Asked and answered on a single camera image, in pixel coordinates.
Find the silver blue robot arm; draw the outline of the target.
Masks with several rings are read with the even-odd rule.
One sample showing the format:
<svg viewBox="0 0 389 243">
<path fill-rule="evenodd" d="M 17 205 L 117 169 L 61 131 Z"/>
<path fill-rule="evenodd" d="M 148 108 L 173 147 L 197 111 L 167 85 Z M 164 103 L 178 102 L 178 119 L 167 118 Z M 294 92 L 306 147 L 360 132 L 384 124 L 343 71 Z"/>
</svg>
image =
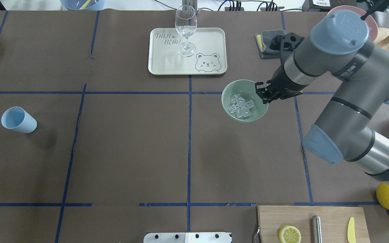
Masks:
<svg viewBox="0 0 389 243">
<path fill-rule="evenodd" d="M 304 148 L 330 164 L 351 162 L 389 185 L 389 139 L 367 126 L 382 104 L 389 105 L 389 52 L 368 37 L 368 25 L 357 13 L 336 10 L 311 30 L 269 81 L 254 87 L 268 104 L 300 95 L 324 73 L 340 79 L 305 136 Z"/>
</svg>

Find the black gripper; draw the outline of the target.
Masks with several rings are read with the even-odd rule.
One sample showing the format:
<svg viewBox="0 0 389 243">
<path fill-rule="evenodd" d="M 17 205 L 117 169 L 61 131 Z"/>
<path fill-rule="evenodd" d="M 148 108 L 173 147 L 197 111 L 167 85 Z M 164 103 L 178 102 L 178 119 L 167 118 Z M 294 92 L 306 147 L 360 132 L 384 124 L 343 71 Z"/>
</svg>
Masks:
<svg viewBox="0 0 389 243">
<path fill-rule="evenodd" d="M 255 83 L 255 92 L 261 95 L 264 104 L 292 98 L 301 94 L 303 89 L 304 86 L 293 82 L 281 67 L 274 72 L 269 81 Z"/>
</svg>

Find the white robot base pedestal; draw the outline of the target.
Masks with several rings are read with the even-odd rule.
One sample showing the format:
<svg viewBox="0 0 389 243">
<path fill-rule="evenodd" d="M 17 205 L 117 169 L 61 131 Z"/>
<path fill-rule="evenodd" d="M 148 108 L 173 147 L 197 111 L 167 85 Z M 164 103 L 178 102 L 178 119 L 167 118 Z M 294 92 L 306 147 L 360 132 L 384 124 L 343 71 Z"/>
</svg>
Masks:
<svg viewBox="0 0 389 243">
<path fill-rule="evenodd" d="M 144 243 L 232 243 L 231 233 L 227 232 L 173 232 L 148 233 Z"/>
</svg>

